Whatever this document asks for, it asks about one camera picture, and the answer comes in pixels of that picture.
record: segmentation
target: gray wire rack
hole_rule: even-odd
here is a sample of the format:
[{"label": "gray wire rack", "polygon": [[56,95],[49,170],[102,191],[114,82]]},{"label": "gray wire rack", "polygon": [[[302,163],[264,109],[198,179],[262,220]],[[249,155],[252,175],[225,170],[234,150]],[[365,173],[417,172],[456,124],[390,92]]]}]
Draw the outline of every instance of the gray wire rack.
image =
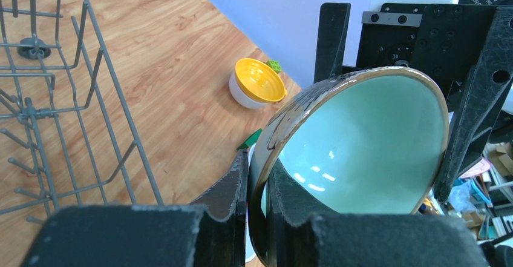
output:
[{"label": "gray wire rack", "polygon": [[[44,206],[46,215],[50,216],[54,211],[57,211],[60,208],[60,199],[64,197],[75,196],[77,204],[86,204],[88,202],[82,200],[81,193],[94,189],[99,190],[101,192],[103,203],[112,203],[112,201],[108,200],[107,195],[104,191],[104,187],[111,183],[119,175],[119,173],[121,173],[124,183],[126,184],[126,190],[128,191],[131,203],[135,204],[137,203],[136,195],[132,188],[131,178],[129,177],[125,165],[125,162],[127,161],[127,159],[129,159],[131,154],[135,154],[135,152],[137,152],[133,151],[134,149],[137,149],[140,154],[140,160],[142,161],[142,165],[148,177],[149,184],[155,196],[156,202],[159,205],[163,205],[162,197],[158,190],[158,186],[155,182],[154,175],[151,171],[148,158],[146,157],[139,134],[136,130],[136,126],[134,125],[134,121],[129,112],[128,104],[123,95],[118,78],[116,77],[116,73],[114,71],[111,59],[105,48],[105,42],[100,32],[100,28],[98,26],[95,14],[93,13],[93,9],[91,8],[90,0],[83,0],[79,20],[77,20],[77,18],[75,17],[71,17],[71,22],[73,23],[74,32],[77,38],[76,47],[74,45],[71,49],[71,51],[74,52],[74,60],[72,60],[71,64],[68,63],[68,61],[66,60],[64,48],[59,42],[59,36],[62,33],[60,31],[60,27],[62,20],[64,20],[64,17],[61,15],[62,0],[56,0],[56,10],[54,13],[37,11],[37,0],[30,0],[29,10],[19,9],[18,0],[9,1],[11,2],[12,8],[4,7],[2,4],[2,0],[0,0],[0,27],[2,34],[2,41],[0,41],[0,47],[3,47],[0,48],[0,50],[5,52],[5,60],[8,60],[8,64],[0,64],[0,103],[3,105],[3,107],[5,107],[5,109],[7,109],[7,111],[4,111],[3,114],[0,114],[0,133],[2,134],[0,135],[0,143],[14,142],[16,144],[16,147],[19,149],[17,151],[30,152],[31,163],[24,163],[23,161],[17,160],[17,158],[15,158],[14,156],[8,158],[8,162],[11,165],[16,165],[20,169],[20,171],[26,171],[28,174],[31,174],[31,177],[37,179],[39,185],[39,192],[28,190],[23,187],[15,188],[15,193],[17,193],[18,195],[29,197],[30,201],[0,209],[0,214],[7,214],[20,209],[29,208],[35,205],[42,204]],[[30,17],[30,32],[26,32],[28,38],[25,38],[19,42],[15,42],[8,39],[10,29],[15,28],[9,28],[9,26],[6,27],[6,16],[18,18],[19,16],[23,15]],[[39,18],[51,19],[54,21],[54,36],[38,35]],[[96,53],[96,59],[94,60],[94,62],[90,60],[85,45],[84,36],[86,31],[87,19],[89,20],[88,22],[92,24],[92,28],[94,30],[94,34],[92,36],[96,35],[97,42],[99,44],[99,49]],[[45,39],[46,42],[49,42],[49,39],[51,39],[52,42],[51,44],[47,44],[43,41],[43,39]],[[51,54],[51,52],[54,52],[53,54],[58,54],[60,59],[59,65],[45,64],[45,58],[49,54]],[[18,56],[15,56],[15,54],[24,57],[30,62],[33,62],[33,64],[16,64],[15,57]],[[87,74],[88,72],[88,75],[90,76],[90,84],[87,85],[88,91],[85,102],[78,101],[77,88],[73,77],[74,74],[72,74],[74,70],[80,69],[78,67],[79,62],[85,63],[85,66],[81,68],[84,74]],[[111,119],[109,118],[105,101],[102,97],[97,82],[100,74],[99,68],[103,62],[106,64],[106,67],[108,69],[106,71],[108,71],[110,78],[112,79],[112,83],[114,84],[115,92],[117,93],[117,97],[119,98],[122,111],[124,112],[126,121],[128,122],[129,130],[132,135],[132,142],[129,144],[128,149],[124,153],[122,152],[121,147],[118,144],[118,141],[116,140],[113,125],[111,123]],[[31,99],[31,95],[33,94],[33,92],[26,93],[22,91],[20,83],[20,79],[22,78],[38,79],[39,81],[42,81],[41,84],[43,86],[39,87],[38,89],[47,91],[49,100],[48,104],[50,105],[48,108],[38,108],[37,106],[35,106]],[[60,107],[56,105],[54,101],[56,80],[66,78],[68,79],[68,86],[70,86],[73,91],[73,105],[70,107]],[[6,81],[7,79],[10,80],[11,84],[15,85],[13,88],[6,88],[7,82],[3,82],[2,80]],[[103,117],[105,121],[106,130],[108,132],[110,142],[112,144],[112,147],[114,148],[114,152],[116,154],[117,159],[117,166],[114,167],[111,171],[109,171],[110,175],[107,179],[100,178],[100,173],[98,169],[99,167],[97,166],[96,158],[93,154],[93,150],[90,145],[90,138],[88,137],[88,132],[86,130],[83,118],[83,115],[85,114],[85,112],[87,112],[87,109],[89,109],[91,105],[91,100],[93,99],[93,96],[96,96],[97,98],[97,104],[100,107],[102,113],[101,117]],[[76,167],[74,167],[71,163],[70,153],[67,149],[67,141],[65,140],[63,135],[60,117],[62,114],[73,113],[77,116],[77,119],[79,121],[77,128],[80,127],[80,130],[78,131],[82,132],[83,139],[85,141],[85,145],[87,148],[87,155],[89,156],[92,169],[77,170]],[[19,127],[24,127],[25,135],[20,136],[19,134],[15,134],[14,132],[12,132],[9,128],[3,127],[3,123],[1,123],[3,120],[15,120],[15,123],[10,123],[9,125],[21,125]],[[54,170],[51,169],[49,163],[50,159],[53,158],[48,157],[45,152],[45,141],[42,135],[42,132],[45,129],[42,129],[40,126],[42,122],[41,120],[53,120],[52,127],[55,127],[58,135],[58,137],[55,137],[55,140],[58,140],[60,142],[60,145],[62,146],[63,157],[68,168],[71,184],[73,185],[73,190],[71,191],[60,192],[55,187],[55,181],[52,178],[55,173]],[[77,171],[94,171],[96,183],[79,187],[76,179]],[[28,217],[27,220],[29,222],[36,223],[43,222],[43,219],[35,218],[32,216]]]}]

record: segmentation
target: white bowl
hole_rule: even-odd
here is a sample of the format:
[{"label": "white bowl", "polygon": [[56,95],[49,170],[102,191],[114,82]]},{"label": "white bowl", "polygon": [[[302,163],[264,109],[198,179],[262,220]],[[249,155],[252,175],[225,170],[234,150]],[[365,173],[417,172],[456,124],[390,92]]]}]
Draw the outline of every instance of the white bowl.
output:
[{"label": "white bowl", "polygon": [[233,72],[232,76],[230,76],[228,86],[230,87],[230,93],[232,94],[234,99],[243,107],[255,109],[261,108],[266,105],[264,103],[254,101],[242,91],[242,89],[237,83],[237,80],[235,79],[235,72]]}]

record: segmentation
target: dishwasher rack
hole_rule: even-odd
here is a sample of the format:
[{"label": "dishwasher rack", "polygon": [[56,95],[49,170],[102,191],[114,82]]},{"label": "dishwasher rack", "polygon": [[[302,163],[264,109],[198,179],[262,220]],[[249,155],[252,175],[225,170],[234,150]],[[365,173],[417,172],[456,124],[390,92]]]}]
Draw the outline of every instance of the dishwasher rack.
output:
[{"label": "dishwasher rack", "polygon": [[[6,2],[10,2],[11,6],[4,6]],[[62,207],[60,201],[66,197],[71,197],[72,199],[75,197],[78,205],[91,203],[83,199],[83,193],[91,190],[101,193],[101,203],[116,203],[116,201],[108,198],[104,190],[113,180],[121,179],[116,177],[122,177],[130,202],[136,204],[138,203],[136,191],[132,187],[131,182],[133,177],[130,177],[129,171],[127,171],[130,165],[125,165],[128,159],[137,155],[136,152],[140,154],[141,172],[145,172],[147,176],[156,203],[163,205],[162,197],[134,125],[127,101],[105,48],[105,42],[100,32],[97,18],[91,8],[90,0],[81,0],[81,9],[77,10],[79,17],[75,18],[72,16],[71,21],[69,17],[64,16],[66,12],[63,9],[62,0],[55,0],[52,5],[54,8],[53,12],[38,11],[39,0],[28,0],[28,3],[29,8],[22,10],[19,8],[21,0],[0,0],[0,27],[2,34],[2,40],[0,41],[0,145],[3,147],[10,145],[9,147],[16,149],[13,153],[8,154],[10,157],[7,158],[8,163],[6,165],[9,167],[9,171],[12,171],[11,168],[18,168],[15,171],[20,171],[25,179],[32,179],[33,184],[37,185],[37,188],[24,188],[22,187],[24,182],[20,181],[22,186],[16,187],[14,189],[16,194],[12,195],[24,196],[23,200],[26,201],[16,205],[0,207],[0,214],[43,205],[46,216],[50,216]],[[22,32],[25,34],[25,37],[13,40],[10,33],[18,32],[19,28],[17,25],[12,24],[19,24],[16,23],[16,20],[22,16],[27,18],[25,24],[30,20],[30,30],[28,30],[27,24],[27,31]],[[40,34],[42,30],[42,27],[38,26],[40,20],[45,22],[50,20],[54,23],[54,27],[51,28],[52,34]],[[60,42],[59,37],[64,33],[63,23],[65,21],[68,21],[70,28],[74,29],[73,38],[76,41],[72,43],[73,46],[61,44]],[[90,35],[87,34],[89,32],[87,28],[92,30]],[[91,60],[89,57],[85,36],[93,36],[93,39],[99,45],[98,50],[93,53],[96,54],[95,60]],[[66,52],[71,52],[71,63],[65,57]],[[57,65],[47,64],[50,56],[54,60],[58,60],[59,63]],[[77,89],[79,83],[75,79],[77,76],[83,76],[84,74],[87,75],[87,82],[82,81],[80,85],[85,83],[87,85],[83,93],[80,93]],[[107,79],[110,76],[113,88],[107,89],[111,90],[112,96],[117,96],[119,99],[119,113],[122,110],[128,124],[124,132],[130,133],[131,136],[127,140],[131,142],[127,143],[127,147],[120,146],[116,139],[116,133],[113,130],[114,122],[111,122],[113,119],[109,116],[105,99],[100,92],[98,80],[100,77],[104,77],[102,76],[103,74]],[[37,86],[31,86],[30,91],[25,92],[22,86],[22,79],[24,82],[29,81],[37,84]],[[58,89],[56,84],[61,79],[65,79],[68,91],[73,93],[73,98],[69,100],[69,106],[61,105],[65,103],[58,104],[55,99],[55,92]],[[45,102],[48,107],[40,107],[36,105],[36,101],[33,101],[33,96],[41,95],[46,97]],[[106,128],[109,136],[109,139],[106,139],[106,143],[111,144],[109,146],[111,147],[110,151],[113,150],[115,153],[115,157],[112,159],[113,167],[110,170],[105,170],[106,174],[103,178],[101,177],[103,173],[101,167],[97,165],[98,157],[103,155],[103,153],[98,151],[94,153],[95,150],[91,145],[85,122],[85,117],[87,117],[90,109],[93,108],[93,104],[99,107],[101,114],[91,117],[90,120],[104,120],[105,123],[102,125]],[[79,169],[77,164],[72,162],[71,157],[73,154],[68,149],[69,145],[67,144],[68,141],[65,138],[62,125],[62,117],[65,115],[75,115],[73,119],[78,120],[76,131],[77,133],[81,132],[81,139],[83,139],[81,142],[85,142],[85,149],[83,150],[87,149],[87,154],[84,156],[88,156],[87,160],[89,160],[88,163],[91,165],[90,168]],[[15,127],[23,128],[23,130],[15,133]],[[53,131],[56,131],[55,136],[48,138],[45,135],[48,127],[52,127]],[[61,157],[49,157],[47,155],[47,145],[49,144],[53,146],[60,144],[58,148],[61,151]],[[29,159],[18,159],[19,153],[25,154]],[[64,169],[67,168],[65,172],[73,189],[60,191],[56,187],[57,181],[54,177],[57,170],[52,169],[50,166],[56,158],[63,159],[62,164],[64,165],[65,163],[66,167],[61,168],[60,171],[65,171]],[[94,172],[96,181],[79,186],[80,181],[76,178],[76,175],[84,171]],[[44,219],[44,217],[27,217],[27,221],[35,223],[42,223]]]}]

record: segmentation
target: yellow bowl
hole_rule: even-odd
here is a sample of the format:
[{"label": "yellow bowl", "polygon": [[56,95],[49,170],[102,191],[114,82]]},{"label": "yellow bowl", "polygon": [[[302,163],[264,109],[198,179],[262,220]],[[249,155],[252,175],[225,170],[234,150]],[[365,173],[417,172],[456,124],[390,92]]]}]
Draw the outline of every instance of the yellow bowl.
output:
[{"label": "yellow bowl", "polygon": [[287,90],[278,74],[267,64],[242,58],[235,64],[235,78],[241,90],[257,102],[279,102]]}]

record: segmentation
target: cardboard box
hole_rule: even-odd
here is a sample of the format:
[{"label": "cardboard box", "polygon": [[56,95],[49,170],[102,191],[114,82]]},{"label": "cardboard box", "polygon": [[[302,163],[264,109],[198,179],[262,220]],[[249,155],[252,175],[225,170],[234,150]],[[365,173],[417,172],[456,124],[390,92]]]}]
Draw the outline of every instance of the cardboard box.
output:
[{"label": "cardboard box", "polygon": [[495,151],[490,151],[488,156],[500,175],[513,176],[513,146],[510,143],[497,144]]},{"label": "cardboard box", "polygon": [[477,211],[471,213],[462,213],[462,218],[465,220],[467,228],[481,227],[485,221],[484,214],[478,214]]}]

